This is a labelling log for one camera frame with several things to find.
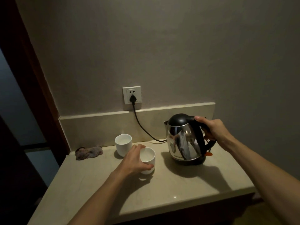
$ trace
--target kettle base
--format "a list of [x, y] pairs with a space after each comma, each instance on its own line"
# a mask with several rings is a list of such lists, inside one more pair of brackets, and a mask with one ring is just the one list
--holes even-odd
[[174, 159], [173, 157], [172, 157], [172, 159], [175, 161], [175, 163], [177, 163], [179, 165], [196, 166], [196, 165], [200, 165], [200, 164], [204, 163], [204, 161], [206, 159], [206, 156], [200, 156], [199, 158], [193, 159], [193, 160], [190, 160], [190, 161], [177, 160], [177, 159]]

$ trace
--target kettle spout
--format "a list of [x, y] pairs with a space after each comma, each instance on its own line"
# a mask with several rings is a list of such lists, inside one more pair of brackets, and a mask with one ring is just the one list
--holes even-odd
[[163, 123], [165, 124], [165, 128], [167, 130], [168, 121], [164, 121]]

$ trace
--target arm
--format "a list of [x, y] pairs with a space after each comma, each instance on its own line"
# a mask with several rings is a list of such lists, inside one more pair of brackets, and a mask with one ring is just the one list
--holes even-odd
[[68, 225], [103, 225], [124, 180], [131, 174], [151, 170], [154, 165], [140, 159], [144, 145], [133, 145], [120, 165], [111, 172], [104, 184], [88, 199]]
[[235, 139], [221, 120], [198, 116], [195, 119], [210, 128], [211, 133], [206, 132], [205, 138], [217, 140], [234, 157], [276, 214], [288, 224], [299, 224], [300, 181]]

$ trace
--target black power cord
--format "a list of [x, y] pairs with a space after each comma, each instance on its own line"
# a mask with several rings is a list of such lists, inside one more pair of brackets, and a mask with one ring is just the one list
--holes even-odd
[[[140, 122], [139, 122], [139, 120], [138, 120], [138, 118], [137, 118], [137, 113], [135, 112], [135, 106], [134, 106], [134, 103], [135, 103], [135, 101], [137, 100], [137, 98], [134, 96], [134, 95], [132, 95], [131, 97], [130, 97], [130, 99], [129, 99], [129, 101], [132, 103], [132, 106], [133, 106], [133, 111], [134, 111], [134, 115], [135, 115], [135, 118], [137, 119], [137, 123], [140, 125], [140, 127], [149, 135], [149, 136], [151, 136], [150, 135], [150, 133], [148, 133], [144, 128], [143, 128], [143, 126], [140, 124]], [[154, 137], [152, 137], [152, 139], [154, 139], [154, 140], [156, 140], [156, 141], [158, 141], [158, 142], [166, 142], [167, 140], [157, 140], [157, 139], [155, 139]]]

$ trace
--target kettle handle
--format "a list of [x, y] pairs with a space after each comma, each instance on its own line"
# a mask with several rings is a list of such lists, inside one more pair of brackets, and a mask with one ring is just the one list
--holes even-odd
[[194, 133], [195, 133], [195, 136], [196, 136], [196, 139], [197, 139], [197, 143], [199, 145], [199, 148], [200, 148], [200, 151], [201, 151], [201, 154], [202, 155], [205, 155], [206, 151], [208, 151], [209, 149], [211, 149], [216, 141], [214, 140], [210, 140], [208, 142], [208, 144], [205, 145], [205, 140], [204, 140], [204, 137], [203, 137], [203, 134], [202, 134], [202, 131], [201, 131], [201, 128], [204, 128], [206, 129], [208, 132], [210, 132], [210, 129], [208, 128], [207, 125], [205, 125], [204, 123], [201, 123], [201, 122], [197, 122], [193, 116], [191, 116], [191, 119], [188, 123], [189, 125], [193, 128], [194, 130]]

